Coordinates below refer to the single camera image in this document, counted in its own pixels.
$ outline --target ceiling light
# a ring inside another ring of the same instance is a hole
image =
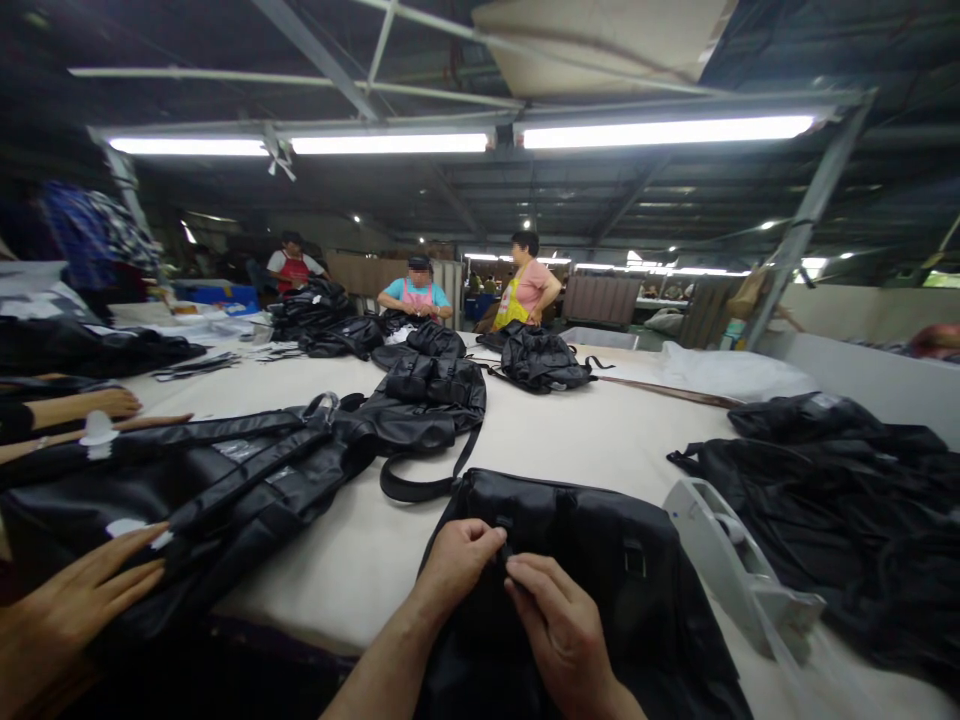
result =
[[[622,147],[743,140],[784,140],[806,132],[815,117],[731,118],[681,122],[595,125],[590,127],[530,128],[523,131],[528,150],[551,148]]]
[[[233,155],[266,157],[260,140],[206,138],[111,138],[110,147],[130,155]]]
[[[291,138],[297,155],[484,152],[486,133],[458,135],[353,135]]]

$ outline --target blue container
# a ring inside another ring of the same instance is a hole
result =
[[[253,315],[260,312],[257,291],[247,285],[177,288],[178,298],[181,293],[185,300],[203,303],[204,305],[216,305],[231,317]]]

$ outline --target bag strap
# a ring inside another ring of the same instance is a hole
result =
[[[482,427],[483,423],[480,423],[479,425],[475,425],[470,430],[470,437],[467,438],[467,442],[463,446],[463,450],[460,451],[460,457],[457,458],[457,462],[453,466],[453,474],[450,477],[443,478],[442,480],[418,483],[410,480],[404,480],[393,472],[394,463],[399,462],[400,460],[417,457],[418,453],[400,453],[388,458],[387,461],[383,463],[383,468],[380,470],[380,489],[383,490],[383,494],[391,500],[407,503],[421,503],[449,495],[451,489],[453,488],[453,484],[456,482],[457,478],[460,477],[460,473],[463,471],[463,466],[466,465],[467,460],[470,459],[470,454],[473,452],[473,448],[477,444],[477,438],[480,437],[480,430]]]

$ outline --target woman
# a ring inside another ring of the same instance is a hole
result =
[[[545,265],[537,262],[540,252],[540,236],[530,230],[514,233],[512,255],[519,265],[516,276],[504,289],[494,320],[494,332],[513,320],[527,325],[539,326],[543,311],[560,294],[560,281]]]

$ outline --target white plastic bag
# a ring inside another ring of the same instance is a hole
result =
[[[660,352],[660,383],[744,402],[762,402],[820,389],[793,365],[751,352],[685,350],[665,342]]]

